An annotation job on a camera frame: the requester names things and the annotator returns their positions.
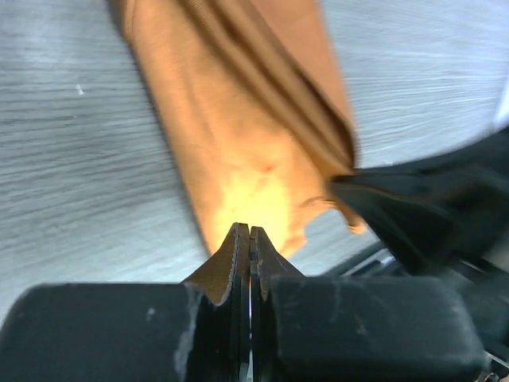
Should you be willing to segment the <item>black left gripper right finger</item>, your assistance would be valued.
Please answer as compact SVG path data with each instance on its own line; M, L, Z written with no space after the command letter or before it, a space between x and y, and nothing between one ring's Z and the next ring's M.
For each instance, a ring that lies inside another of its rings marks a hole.
M278 336L270 288L274 280L304 275L278 253L266 231L251 228L251 354L253 380L280 381Z

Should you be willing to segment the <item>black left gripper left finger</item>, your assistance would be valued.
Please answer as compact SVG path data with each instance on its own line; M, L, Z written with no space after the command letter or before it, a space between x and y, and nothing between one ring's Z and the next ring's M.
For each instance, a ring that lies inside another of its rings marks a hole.
M184 285L202 293L187 381L245 381L250 356L250 231L231 226L219 250Z

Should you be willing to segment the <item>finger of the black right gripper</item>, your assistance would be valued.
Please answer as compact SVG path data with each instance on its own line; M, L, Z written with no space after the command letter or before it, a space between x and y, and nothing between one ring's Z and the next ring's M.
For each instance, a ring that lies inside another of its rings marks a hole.
M432 274L486 255L508 232L508 164L421 173L367 172L331 181L408 271Z

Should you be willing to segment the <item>orange cloth napkin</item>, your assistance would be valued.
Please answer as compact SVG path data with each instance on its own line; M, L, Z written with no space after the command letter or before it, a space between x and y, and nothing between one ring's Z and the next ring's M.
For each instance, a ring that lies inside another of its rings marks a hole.
M329 182L353 174L356 131L318 1L114 1L204 242L235 222L291 256L330 209L363 218Z

